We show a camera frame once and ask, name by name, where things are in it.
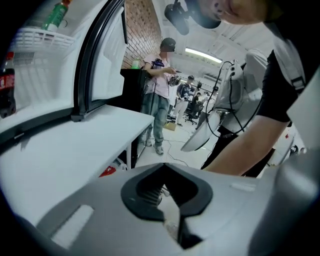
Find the t-shirt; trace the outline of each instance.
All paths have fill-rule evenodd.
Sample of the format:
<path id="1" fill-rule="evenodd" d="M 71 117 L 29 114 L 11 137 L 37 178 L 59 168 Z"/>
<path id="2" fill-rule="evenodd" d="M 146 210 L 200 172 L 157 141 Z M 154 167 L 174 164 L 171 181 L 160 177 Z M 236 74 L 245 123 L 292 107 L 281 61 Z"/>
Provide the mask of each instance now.
<path id="1" fill-rule="evenodd" d="M 212 108 L 214 107 L 216 103 L 216 98 L 211 98 L 210 101 L 209 101 L 209 98 L 206 98 L 206 101 L 204 102 L 203 104 L 203 109 L 202 109 L 202 112 L 204 113 L 207 113 L 207 114 L 210 114 L 210 110 L 212 110 Z"/>
<path id="2" fill-rule="evenodd" d="M 306 84 L 309 83 L 320 64 L 318 35 L 312 25 L 319 23 L 319 15 L 317 14 L 319 8 L 316 7 L 319 5 L 318 2 L 293 4 L 289 0 L 278 0 L 277 3 L 284 14 L 275 22 L 265 22 L 265 25 L 275 36 L 280 33 L 283 38 L 289 39 L 294 44 L 302 62 Z M 287 110 L 297 97 L 295 89 L 282 75 L 275 53 L 272 51 L 268 57 L 268 66 L 263 79 L 261 105 L 257 115 L 280 122 L 289 122 Z"/>
<path id="3" fill-rule="evenodd" d="M 199 97 L 195 95 L 192 99 L 192 107 L 196 105 L 197 101 L 199 100 Z"/>
<path id="4" fill-rule="evenodd" d="M 179 85 L 178 89 L 176 90 L 181 98 L 187 98 L 189 97 L 190 92 L 194 92 L 196 89 L 193 88 L 191 85 L 182 83 Z"/>
<path id="5" fill-rule="evenodd" d="M 169 63 L 162 59 L 159 55 L 150 54 L 147 57 L 144 58 L 144 63 L 149 63 L 151 66 L 153 65 L 152 62 L 154 62 L 156 59 L 162 60 L 162 63 L 164 64 L 164 68 L 170 67 Z M 161 66 L 154 66 L 153 69 L 162 69 Z M 153 76 L 150 81 L 147 83 L 147 88 L 145 90 L 146 94 L 156 93 L 166 99 L 169 99 L 169 85 L 168 81 L 170 80 L 171 75 L 168 73 L 164 73 L 161 75 Z"/>

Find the floor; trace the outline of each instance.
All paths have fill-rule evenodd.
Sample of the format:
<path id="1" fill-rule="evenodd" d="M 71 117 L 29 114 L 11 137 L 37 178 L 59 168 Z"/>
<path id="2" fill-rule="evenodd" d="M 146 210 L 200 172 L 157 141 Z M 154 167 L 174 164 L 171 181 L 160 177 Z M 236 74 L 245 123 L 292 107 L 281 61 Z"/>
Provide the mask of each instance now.
<path id="1" fill-rule="evenodd" d="M 145 147 L 139 157 L 136 167 L 146 166 L 155 163 L 178 163 L 188 165 L 189 167 L 200 169 L 202 164 L 207 160 L 212 151 L 217 137 L 211 136 L 210 140 L 200 149 L 193 152 L 183 152 L 181 147 L 191 137 L 192 131 L 195 130 L 196 124 L 182 120 L 182 127 L 176 127 L 175 131 L 163 129 L 164 142 L 162 143 L 164 154 L 158 155 L 153 146 Z"/>

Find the desk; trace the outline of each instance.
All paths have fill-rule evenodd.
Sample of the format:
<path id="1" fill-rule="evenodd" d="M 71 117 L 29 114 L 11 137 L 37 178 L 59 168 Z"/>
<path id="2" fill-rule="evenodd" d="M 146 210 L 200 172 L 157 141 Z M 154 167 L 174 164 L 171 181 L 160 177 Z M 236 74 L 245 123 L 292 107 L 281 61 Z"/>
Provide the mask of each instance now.
<path id="1" fill-rule="evenodd" d="M 0 157 L 0 185 L 12 210 L 36 225 L 54 205 L 99 177 L 153 120 L 105 105 L 82 122 L 51 127 L 10 148 Z"/>

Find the table leg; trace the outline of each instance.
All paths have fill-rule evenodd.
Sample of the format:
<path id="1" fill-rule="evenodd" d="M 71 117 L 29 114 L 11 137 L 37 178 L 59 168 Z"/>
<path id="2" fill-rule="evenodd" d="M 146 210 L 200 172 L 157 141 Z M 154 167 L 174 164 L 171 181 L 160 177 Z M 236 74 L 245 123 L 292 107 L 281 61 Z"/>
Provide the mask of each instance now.
<path id="1" fill-rule="evenodd" d="M 131 170 L 131 143 L 126 148 L 126 165 L 128 170 Z"/>

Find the fluorescent light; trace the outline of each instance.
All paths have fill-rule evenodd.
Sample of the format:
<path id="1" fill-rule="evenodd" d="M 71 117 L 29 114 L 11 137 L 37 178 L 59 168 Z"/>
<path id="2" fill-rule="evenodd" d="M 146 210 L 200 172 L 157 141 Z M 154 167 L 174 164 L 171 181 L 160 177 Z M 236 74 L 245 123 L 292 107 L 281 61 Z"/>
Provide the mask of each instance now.
<path id="1" fill-rule="evenodd" d="M 204 52 L 199 51 L 199 50 L 191 49 L 189 47 L 185 48 L 185 51 L 187 53 L 199 55 L 201 57 L 207 58 L 207 59 L 212 60 L 212 61 L 217 62 L 217 63 L 221 63 L 222 62 L 222 59 L 219 59 L 219 58 L 217 58 L 217 57 L 215 57 L 213 55 L 209 55 L 209 54 L 204 53 Z"/>
<path id="2" fill-rule="evenodd" d="M 180 81 L 181 81 L 181 82 L 185 82 L 185 83 L 187 82 L 187 81 L 182 80 L 182 79 L 181 79 Z M 191 85 L 193 86 L 193 85 L 194 85 L 194 83 L 192 82 L 192 83 L 191 83 Z"/>

